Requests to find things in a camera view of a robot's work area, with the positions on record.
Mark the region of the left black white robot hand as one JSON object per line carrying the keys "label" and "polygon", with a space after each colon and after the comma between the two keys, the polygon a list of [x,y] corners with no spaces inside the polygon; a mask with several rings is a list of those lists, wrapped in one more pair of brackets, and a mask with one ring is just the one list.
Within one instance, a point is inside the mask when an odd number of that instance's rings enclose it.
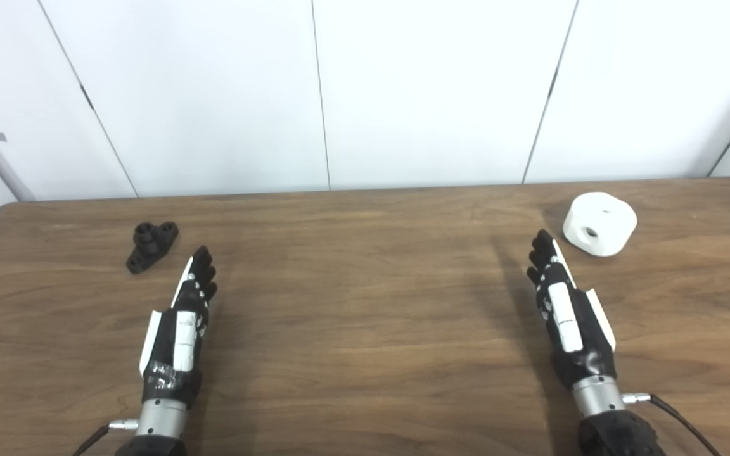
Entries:
{"label": "left black white robot hand", "polygon": [[193,407],[203,383],[199,360],[217,292],[214,277],[214,258],[200,246],[186,263],[170,306],[151,313],[139,361],[142,402],[173,400]]}

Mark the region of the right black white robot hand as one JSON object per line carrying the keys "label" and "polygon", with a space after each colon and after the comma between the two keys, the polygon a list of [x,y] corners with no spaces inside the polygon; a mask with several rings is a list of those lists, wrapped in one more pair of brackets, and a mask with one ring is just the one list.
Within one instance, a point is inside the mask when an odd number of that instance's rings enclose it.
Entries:
{"label": "right black white robot hand", "polygon": [[616,338],[593,289],[577,287],[559,244],[546,230],[531,242],[527,277],[551,342],[551,366],[571,388],[591,376],[617,378]]}

